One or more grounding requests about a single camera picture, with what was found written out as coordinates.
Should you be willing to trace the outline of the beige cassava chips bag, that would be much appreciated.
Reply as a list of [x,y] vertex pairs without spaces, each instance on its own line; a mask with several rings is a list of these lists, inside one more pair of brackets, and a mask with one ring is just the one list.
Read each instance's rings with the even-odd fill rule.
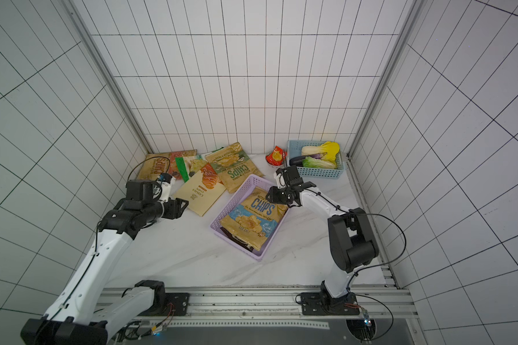
[[188,201],[188,208],[203,216],[225,191],[220,177],[207,163],[175,192],[174,197]]

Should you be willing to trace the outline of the blue kettle chips bag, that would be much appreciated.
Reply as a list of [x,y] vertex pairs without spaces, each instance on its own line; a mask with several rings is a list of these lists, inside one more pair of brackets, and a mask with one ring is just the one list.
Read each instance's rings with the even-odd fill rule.
[[220,221],[221,227],[251,244],[257,251],[270,239],[289,207],[271,204],[267,191],[255,187],[251,194]]

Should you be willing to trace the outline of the brown Kettle sea salt bag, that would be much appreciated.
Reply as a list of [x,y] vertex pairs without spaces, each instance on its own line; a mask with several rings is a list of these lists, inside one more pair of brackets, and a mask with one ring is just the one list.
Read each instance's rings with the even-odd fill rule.
[[230,233],[226,228],[220,227],[220,229],[222,233],[237,246],[242,247],[244,250],[247,250],[248,252],[254,252],[256,254],[259,253],[259,251],[257,251],[251,244]]

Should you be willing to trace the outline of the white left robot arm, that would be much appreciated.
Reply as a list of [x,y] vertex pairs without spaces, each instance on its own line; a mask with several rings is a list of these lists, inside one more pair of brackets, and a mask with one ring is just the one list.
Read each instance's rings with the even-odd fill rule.
[[25,344],[106,344],[138,316],[184,315],[184,302],[157,280],[142,280],[102,310],[97,303],[126,249],[143,229],[160,219],[179,219],[188,201],[171,198],[173,177],[128,181],[126,196],[96,225],[96,237],[81,266],[56,301],[20,336]]

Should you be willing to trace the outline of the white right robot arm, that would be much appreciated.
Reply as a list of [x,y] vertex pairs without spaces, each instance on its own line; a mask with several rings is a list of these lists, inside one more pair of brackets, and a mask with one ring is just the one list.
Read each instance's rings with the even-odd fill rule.
[[379,249],[368,216],[361,208],[347,208],[327,197],[312,182],[305,182],[296,166],[275,172],[277,186],[267,193],[267,201],[289,208],[304,207],[327,225],[332,270],[319,291],[300,293],[296,302],[304,316],[358,316],[365,309],[358,305],[351,283],[358,272],[378,257]]

